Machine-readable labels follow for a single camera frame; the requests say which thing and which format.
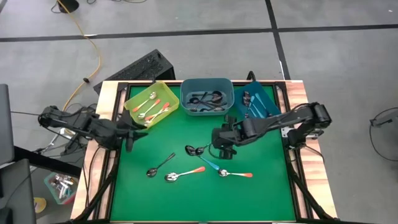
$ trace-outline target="spoon bowl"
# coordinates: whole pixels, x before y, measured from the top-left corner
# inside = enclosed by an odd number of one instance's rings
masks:
[[[157,174],[157,168],[150,168],[147,171],[147,176],[148,177],[154,177]]]

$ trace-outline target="teal plastic bin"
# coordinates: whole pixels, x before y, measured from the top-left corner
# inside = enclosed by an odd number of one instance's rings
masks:
[[[203,111],[203,112],[192,112],[190,108],[207,108],[205,105],[201,104],[189,104],[189,99],[193,95],[204,94],[208,92],[210,95],[214,91],[220,91],[223,97],[222,102],[226,102],[226,105],[222,106],[224,111]],[[231,80],[227,78],[191,78],[187,79],[181,84],[181,96],[180,96],[181,106],[184,108],[187,114],[192,116],[214,116],[214,115],[224,115],[228,110],[234,105],[234,86]]]

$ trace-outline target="green mat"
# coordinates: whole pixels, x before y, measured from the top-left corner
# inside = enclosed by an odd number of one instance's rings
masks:
[[[145,87],[133,86],[130,97]],[[170,89],[180,97],[180,87]],[[264,87],[274,99],[272,87]],[[234,108],[230,114],[238,115]],[[111,221],[293,221],[295,220],[280,132],[236,147],[233,160],[219,160],[206,151],[203,157],[230,172],[252,172],[253,178],[220,177],[198,157],[188,156],[186,145],[204,146],[222,116],[189,116],[180,106],[136,141],[131,153],[122,148]],[[155,177],[146,172],[172,152],[176,156]],[[164,176],[205,166],[206,171],[181,176],[168,183]]]

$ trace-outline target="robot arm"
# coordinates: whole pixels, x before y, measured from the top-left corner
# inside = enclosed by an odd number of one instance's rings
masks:
[[[76,133],[75,135],[94,139],[99,146],[109,150],[120,149],[122,140],[125,139],[126,150],[131,152],[133,142],[147,135],[134,131],[146,127],[135,123],[128,114],[123,114],[117,123],[99,117],[98,114],[84,108],[75,113],[67,113],[58,110],[56,106],[48,106],[38,121],[45,128],[67,128]]]
[[[232,159],[236,151],[232,146],[243,146],[263,137],[268,131],[292,124],[301,125],[287,133],[292,147],[303,147],[305,137],[314,131],[324,129],[331,123],[331,118],[324,105],[306,103],[296,106],[291,111],[265,119],[249,118],[236,122],[236,118],[227,117],[227,123],[215,128],[211,135],[213,146],[221,149],[222,159]]]

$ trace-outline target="spoon with blue handle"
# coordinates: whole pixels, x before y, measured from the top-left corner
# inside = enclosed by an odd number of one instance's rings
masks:
[[[264,107],[264,109],[267,110],[266,106],[263,104],[263,102],[262,102],[262,100],[261,100],[261,98],[260,98],[260,95],[259,95],[258,93],[256,93],[255,96],[256,96],[257,100],[260,101],[260,103],[261,103],[261,105]]]
[[[253,116],[254,116],[255,118],[257,118],[257,115],[254,113],[253,109],[251,108],[251,105],[252,105],[252,104],[253,104],[253,102],[252,102],[252,100],[251,100],[251,98],[250,98],[249,110],[251,111],[251,113],[253,114]]]
[[[200,159],[202,159],[203,161],[207,162],[212,168],[214,168],[215,170],[219,170],[220,167],[210,161],[208,161],[207,159],[203,158],[202,156],[198,156]]]
[[[252,96],[252,97],[250,98],[251,104],[253,105],[254,109],[256,109],[256,111],[257,111],[257,113],[259,114],[260,118],[265,118],[264,115],[262,115],[262,113],[257,109],[257,106],[254,105],[253,101],[254,101],[255,98],[256,98],[256,97],[254,97],[254,96]]]

